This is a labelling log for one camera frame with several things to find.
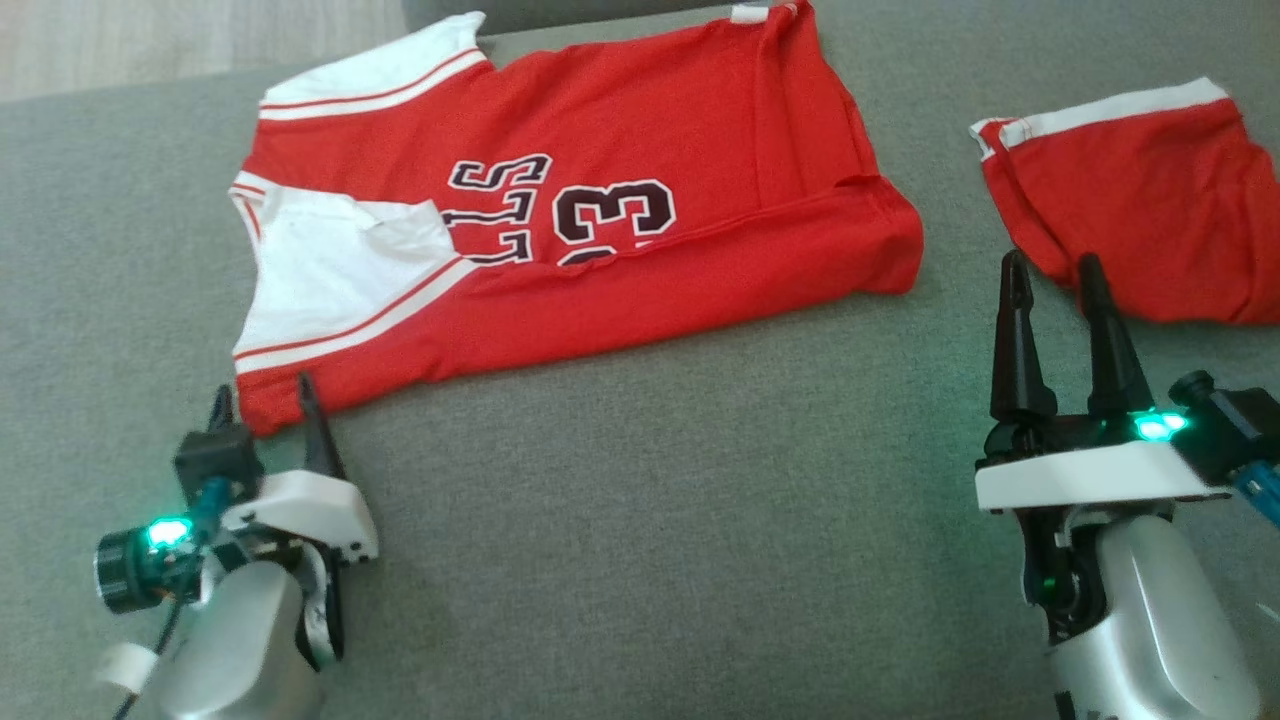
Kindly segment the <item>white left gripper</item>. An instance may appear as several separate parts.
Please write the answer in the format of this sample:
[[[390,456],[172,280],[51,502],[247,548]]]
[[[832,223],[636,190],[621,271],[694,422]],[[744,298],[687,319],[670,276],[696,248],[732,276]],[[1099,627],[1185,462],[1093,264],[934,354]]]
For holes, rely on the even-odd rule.
[[[379,557],[379,532],[361,489],[346,480],[328,416],[308,373],[298,375],[303,468],[262,479],[259,493],[230,501],[230,482],[214,479],[186,511],[113,532],[95,550],[95,584],[110,612],[152,609],[165,600],[204,605],[232,570],[257,560],[291,561],[311,544],[337,566]],[[207,432],[236,424],[230,386],[219,386]]]

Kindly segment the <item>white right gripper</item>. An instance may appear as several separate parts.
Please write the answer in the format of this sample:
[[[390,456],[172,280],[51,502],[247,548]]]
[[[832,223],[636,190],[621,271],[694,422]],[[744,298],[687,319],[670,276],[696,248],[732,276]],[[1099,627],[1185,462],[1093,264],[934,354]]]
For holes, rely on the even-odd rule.
[[[1111,295],[1100,256],[1078,263],[1079,304],[1091,336],[1092,389],[1088,414],[1056,415],[1056,395],[1044,383],[1030,310],[1034,295],[1021,251],[1001,263],[989,433],[975,465],[975,497],[989,512],[1225,498],[1178,454],[1172,439],[1190,423],[1153,407],[1149,383],[1124,318]]]

